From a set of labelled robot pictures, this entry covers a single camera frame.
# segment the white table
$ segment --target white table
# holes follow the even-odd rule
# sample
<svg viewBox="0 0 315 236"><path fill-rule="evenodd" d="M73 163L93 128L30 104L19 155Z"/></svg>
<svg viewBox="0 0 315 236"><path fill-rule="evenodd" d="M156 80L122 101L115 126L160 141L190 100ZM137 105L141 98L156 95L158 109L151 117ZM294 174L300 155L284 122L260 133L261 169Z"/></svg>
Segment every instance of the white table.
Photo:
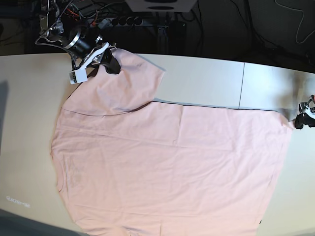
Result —
<svg viewBox="0 0 315 236"><path fill-rule="evenodd" d="M310 73L216 59L141 56L167 71L156 100L276 109L292 116L298 102L306 101L315 92L315 75ZM0 57L0 124L1 103L6 100L0 153L0 209L80 231L59 197L50 157L59 109L76 88L67 78L70 69L67 54ZM311 149L314 134L315 128L293 132L258 236L315 232L315 155ZM12 203L7 196L31 207Z"/></svg>

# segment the speaker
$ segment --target speaker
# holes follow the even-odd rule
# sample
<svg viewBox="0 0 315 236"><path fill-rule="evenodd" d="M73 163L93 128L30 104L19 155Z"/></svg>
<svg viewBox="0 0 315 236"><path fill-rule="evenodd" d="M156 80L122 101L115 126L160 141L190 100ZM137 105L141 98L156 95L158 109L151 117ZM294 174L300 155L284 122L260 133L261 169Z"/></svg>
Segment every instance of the speaker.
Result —
<svg viewBox="0 0 315 236"><path fill-rule="evenodd" d="M189 12L197 0L126 0L132 11Z"/></svg>

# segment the white plastic part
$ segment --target white plastic part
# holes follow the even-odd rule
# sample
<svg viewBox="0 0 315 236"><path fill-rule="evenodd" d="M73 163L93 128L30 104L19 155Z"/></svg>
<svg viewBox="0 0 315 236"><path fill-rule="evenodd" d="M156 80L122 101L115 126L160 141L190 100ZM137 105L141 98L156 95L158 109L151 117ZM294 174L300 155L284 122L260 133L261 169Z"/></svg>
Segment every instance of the white plastic part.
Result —
<svg viewBox="0 0 315 236"><path fill-rule="evenodd" d="M103 29L107 26L110 26L110 24L111 24L111 21L109 19L105 18L98 24L97 27L99 27L100 29Z"/></svg>
<svg viewBox="0 0 315 236"><path fill-rule="evenodd" d="M303 112L308 114L310 118L315 119L315 114L311 112L311 109L309 107L306 107Z"/></svg>
<svg viewBox="0 0 315 236"><path fill-rule="evenodd" d="M88 58L85 60L85 62L80 66L80 68L72 70L69 73L70 83L81 83L88 80L86 68L87 66L93 61L93 59L102 54L107 48L109 47L109 43L106 43L103 47L100 49L95 50L91 55L88 56Z"/></svg>

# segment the black cable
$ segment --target black cable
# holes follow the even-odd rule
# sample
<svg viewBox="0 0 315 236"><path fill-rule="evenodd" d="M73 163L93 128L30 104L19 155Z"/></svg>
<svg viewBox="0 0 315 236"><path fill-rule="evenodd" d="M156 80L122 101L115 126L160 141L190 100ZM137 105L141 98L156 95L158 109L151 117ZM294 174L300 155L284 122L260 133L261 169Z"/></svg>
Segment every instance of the black cable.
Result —
<svg viewBox="0 0 315 236"><path fill-rule="evenodd" d="M73 56L73 53L71 51L69 51L68 49L59 46L59 45L55 45L55 44L51 44L51 43L40 43L38 42L41 38L44 38L43 36L49 32L56 24L57 22L60 20L61 16L64 14L65 10L71 5L71 3L73 2L73 0L70 0L68 2L68 4L66 5L66 7L62 10L62 12L59 14L58 18L56 19L56 21L47 29L45 30L39 37L37 40L35 40L35 44L36 45L43 45L43 46L50 46L50 47L55 47L55 48L60 48L62 50L64 50L65 52L67 52L69 54L69 56L71 57L71 61L75 61L75 58ZM72 68L75 69L75 63L72 63Z"/></svg>
<svg viewBox="0 0 315 236"><path fill-rule="evenodd" d="M203 29L203 21L202 21L202 15L201 15L201 10L200 10L199 0L197 0L197 5L198 5L198 10L199 10L200 24L201 24L201 30L202 30L202 42L201 42L201 53L202 53L203 44L204 44L204 29Z"/></svg>
<svg viewBox="0 0 315 236"><path fill-rule="evenodd" d="M193 22L194 20L196 20L195 15L192 15L192 19L186 19L186 18L184 17L184 15L183 15L182 12L180 13L180 15L181 15L181 18L182 18L184 21L187 21L187 22Z"/></svg>
<svg viewBox="0 0 315 236"><path fill-rule="evenodd" d="M143 26L142 28L144 29L144 31L148 32L153 39L156 39L157 36L154 35L146 26Z"/></svg>
<svg viewBox="0 0 315 236"><path fill-rule="evenodd" d="M107 10L107 13L106 13L106 16L102 18L105 9ZM102 20L105 19L109 15L109 13L111 13L110 10L108 8L104 8L100 13L100 19Z"/></svg>
<svg viewBox="0 0 315 236"><path fill-rule="evenodd" d="M12 36L10 36L10 37L7 37L7 38L5 38L5 39L1 39L0 42L7 41L7 40L9 40L9 39L11 39L11 38L13 38L13 37L15 37L15 36L18 36L19 34L22 34L23 32L24 32L24 31L17 32L16 34L14 34L14 35L12 35Z"/></svg>
<svg viewBox="0 0 315 236"><path fill-rule="evenodd" d="M244 0L244 3L245 3L246 11L247 11L248 20L250 23L252 47L257 47L257 50L265 53L265 56L268 59L270 59L273 63L275 63L276 66L281 66L281 65L279 65L279 63L277 61L275 61L273 56L274 56L275 52L282 53L282 54L285 53L285 49L283 47L280 47L277 44L269 41L268 39L264 38L261 34L259 34L256 31L255 27L253 26L253 22L252 22L252 12L251 12L249 0ZM276 48L274 48L274 49L267 48L265 45L265 41L274 45Z"/></svg>
<svg viewBox="0 0 315 236"><path fill-rule="evenodd" d="M200 47L200 45L201 45L201 42L203 41L203 38L204 38L204 31L203 31L202 24L201 24L201 22L199 21L199 19L198 19L196 13L195 13L193 10L191 10L191 12L192 12L192 14L194 15L194 17L195 17L195 19L196 19L196 21L197 21L197 23L198 23L198 26L199 26L199 28L200 28L200 39L199 39L199 41L198 41L197 47L196 47L195 52L194 52L194 55L196 56L196 55L197 55L197 51L198 51L198 49L199 49L199 47Z"/></svg>
<svg viewBox="0 0 315 236"><path fill-rule="evenodd" d="M159 12L158 11L156 11L156 17L157 17L157 23L160 24L161 19L159 17Z"/></svg>
<svg viewBox="0 0 315 236"><path fill-rule="evenodd" d="M81 7L81 8L79 8L78 11L82 11L82 10L84 10L84 9L86 9L86 8L89 8L90 6L93 6L93 4L89 4L89 5L86 5L86 6L84 6L84 7Z"/></svg>
<svg viewBox="0 0 315 236"><path fill-rule="evenodd" d="M24 42L11 42L11 43L5 43L2 46L7 46L7 45L11 45L11 44L24 44Z"/></svg>
<svg viewBox="0 0 315 236"><path fill-rule="evenodd" d="M245 27L248 29L248 26L247 26L247 24L246 24L246 22L245 22L245 20L244 20L244 18L242 16L242 14L241 14L240 8L238 7L238 5L233 0L230 0L230 1L231 1L231 3L233 3L235 5L235 7L236 7L236 9L238 11L238 14L240 15L240 17L241 17Z"/></svg>
<svg viewBox="0 0 315 236"><path fill-rule="evenodd" d="M170 23L169 12L167 12L166 15L165 15L165 23L167 25L169 25L169 23Z"/></svg>
<svg viewBox="0 0 315 236"><path fill-rule="evenodd" d="M97 4L97 5L99 5L99 6L101 6L99 9L97 9L97 12L99 12L99 11L104 11L105 9L108 9L108 8L111 8L111 10L112 11L116 11L116 13L114 13L114 12L111 12L111 14L114 14L114 15L122 15L122 13L123 12L119 12L119 11L117 11L117 10L115 10L114 8L112 8L113 7L113 5L116 5L116 4L122 4L123 2L113 2L113 3L110 3L110 5L108 6L108 4L106 4L106 3L104 3L104 2L101 2L101 1L94 1L94 0L91 0L93 3L95 3L95 4ZM86 16L84 16L84 17L86 17L86 18L89 18L89 17L92 17L92 16L94 16L94 14L95 14L95 12L92 12L92 13L90 13L89 15L86 15Z"/></svg>

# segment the electrical cable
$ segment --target electrical cable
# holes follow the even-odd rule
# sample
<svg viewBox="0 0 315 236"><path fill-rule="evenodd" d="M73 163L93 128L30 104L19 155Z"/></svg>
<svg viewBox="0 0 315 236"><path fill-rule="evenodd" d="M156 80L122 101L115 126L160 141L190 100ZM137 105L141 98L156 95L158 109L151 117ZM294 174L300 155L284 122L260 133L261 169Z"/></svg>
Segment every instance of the electrical cable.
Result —
<svg viewBox="0 0 315 236"><path fill-rule="evenodd" d="M199 49L199 47L201 45L201 42L203 41L203 38L204 38L204 31L203 31L203 27L202 27L201 22L199 21L196 13L193 10L191 10L191 12L194 15L194 17L196 18L196 21L197 21L198 26L200 28L200 39L198 41L197 47L196 47L195 52L194 52L194 55L196 56L197 55L197 51L198 51L198 49Z"/></svg>
<svg viewBox="0 0 315 236"><path fill-rule="evenodd" d="M20 31L20 32L17 32L16 34L12 35L12 36L9 36L7 38L4 38L4 39L1 39L0 42L3 42L3 41L7 41L15 36L18 36L19 34L22 34L24 31Z"/></svg>
<svg viewBox="0 0 315 236"><path fill-rule="evenodd" d="M178 12L174 12L174 19L175 19L175 21L178 21Z"/></svg>
<svg viewBox="0 0 315 236"><path fill-rule="evenodd" d="M238 11L238 14L240 15L240 17L241 17L241 19L242 19L242 21L243 21L245 27L248 29L248 26L247 26L247 24L246 24L246 22L245 22L245 20L244 20L244 18L243 18L243 16L242 16L242 14L241 14L241 11L240 11L240 8L238 7L238 5L237 5L233 0L230 0L230 2L235 5L235 7L236 7L236 9L237 9L237 11Z"/></svg>
<svg viewBox="0 0 315 236"><path fill-rule="evenodd" d="M35 44L36 45L43 45L43 46L50 46L50 47L55 47L55 48L60 48L62 50L64 50L65 52L67 52L69 54L69 56L71 57L71 60L72 61L75 61L75 58L73 56L73 53L71 51L69 51L68 49L62 47L62 46L59 46L59 45L56 45L56 44L52 44L52 43L40 43L38 42L41 38L38 38L36 41L35 41Z"/></svg>
<svg viewBox="0 0 315 236"><path fill-rule="evenodd" d="M77 7L77 5L75 5L74 3L72 3L71 6L73 6L73 7L76 9L76 11L79 13L80 20L81 20L82 18L85 18L85 16L80 12L80 9Z"/></svg>
<svg viewBox="0 0 315 236"><path fill-rule="evenodd" d="M70 12L71 14L73 14L74 16L80 16L77 13L74 13L73 11L71 11L69 8L67 8L68 12Z"/></svg>
<svg viewBox="0 0 315 236"><path fill-rule="evenodd" d="M11 45L11 44L24 44L24 42L11 42L11 43L5 43L2 46L7 46L7 45Z"/></svg>
<svg viewBox="0 0 315 236"><path fill-rule="evenodd" d="M196 18L195 18L195 15L192 15L192 19L186 19L183 15L182 12L179 13L181 15L181 18L184 20L184 21L187 21L187 22L193 22Z"/></svg>
<svg viewBox="0 0 315 236"><path fill-rule="evenodd" d="M84 7L78 8L77 10L78 10L78 11L82 11L82 10L84 10L84 9L86 9L86 8L89 8L90 6L93 6L93 4L86 5L86 6L84 6Z"/></svg>
<svg viewBox="0 0 315 236"><path fill-rule="evenodd" d="M278 6L284 7L284 8L286 8L286 9L289 9L289 10L292 10L292 11L299 11L299 12L302 12L302 19L301 19L300 24L299 24L299 27L297 28L297 31L296 31L295 42L298 43L298 44L305 43L305 41L315 32L315 30L313 30L311 33L309 33L309 34L304 38L304 40L302 40L302 41L300 41L300 42L298 41L297 38L298 38L298 35L299 35L299 31L300 31L302 22L303 22L303 20L304 20L304 11L301 10L301 9L296 9L296 8L284 6L284 5L280 4L280 3L278 3L277 0L274 0L274 1L275 1L275 3L276 3Z"/></svg>
<svg viewBox="0 0 315 236"><path fill-rule="evenodd" d="M159 12L156 11L156 18L157 18L157 23L160 24L161 23L161 18L159 16Z"/></svg>
<svg viewBox="0 0 315 236"><path fill-rule="evenodd" d="M95 11L95 18L94 18L94 20L90 23L90 25L92 25L92 26L95 26L95 25L96 25L97 17L98 17L98 13L97 13L97 11Z"/></svg>
<svg viewBox="0 0 315 236"><path fill-rule="evenodd" d="M204 45L204 28L203 28L203 21L202 21L202 15L201 15L201 10L200 10L200 5L199 5L199 0L197 0L197 5L198 5L198 10L199 10L199 15L200 15L200 27L202 30L202 41L201 41L201 53L203 50L203 45Z"/></svg>
<svg viewBox="0 0 315 236"><path fill-rule="evenodd" d="M249 20L249 23L250 23L250 28L249 30L251 31L252 33L252 39L253 39L253 43L254 45L257 45L257 42L255 42L255 38L257 38L258 40L261 41L262 45L258 46L258 49L260 51L263 51L266 56L271 60L273 61L275 64L279 64L278 62L276 62L274 60L274 58L272 57L272 55L274 54L277 54L277 55L282 55L282 56L285 56L285 57L289 57L289 58L293 58L295 60L299 60L303 63L306 63L306 64L310 64L310 60L303 57L303 56L300 56L300 55L296 55L294 53L290 53L288 52L285 48L283 48L282 46L280 45L277 45L275 43L273 43L272 41L266 39L265 37L263 37L261 34L259 34L257 32L257 30L254 28L253 26L253 23L252 23L252 14L251 14L251 9L250 9L250 6L249 6L249 2L248 0L244 0L244 3L245 3L245 7L246 7L246 11L247 11L247 16L248 16L248 20ZM275 48L268 48L265 46L265 41L274 45Z"/></svg>
<svg viewBox="0 0 315 236"><path fill-rule="evenodd" d="M53 29L53 27L57 24L57 22L60 20L61 16L64 14L64 12L66 11L66 9L72 4L73 0L70 0L70 2L67 4L67 6L65 6L65 8L62 10L62 12L59 14L59 16L57 17L56 21L47 29L45 30L39 37L38 40L40 38L43 37L44 34L46 34L47 32L51 31Z"/></svg>
<svg viewBox="0 0 315 236"><path fill-rule="evenodd" d="M101 6L101 8L97 9L97 12L98 12L98 13L99 13L101 10L103 10L103 9L105 9L105 8L108 8L108 7L112 6L112 5L125 3L125 1L119 1L119 2L112 2L112 3L109 3L109 4L104 4L104 5L102 5L103 2L97 2L97 1L94 1L94 0L91 0L91 1L92 1L93 3L95 3L95 4L99 5L99 6Z"/></svg>
<svg viewBox="0 0 315 236"><path fill-rule="evenodd" d="M100 16L101 16L101 17L103 16L104 10L105 10L105 9L103 9L103 10L101 11L101 13L100 13ZM109 13L111 13L108 8L106 8L106 10L107 10L106 16L105 16L103 19L105 19L105 18L109 15Z"/></svg>

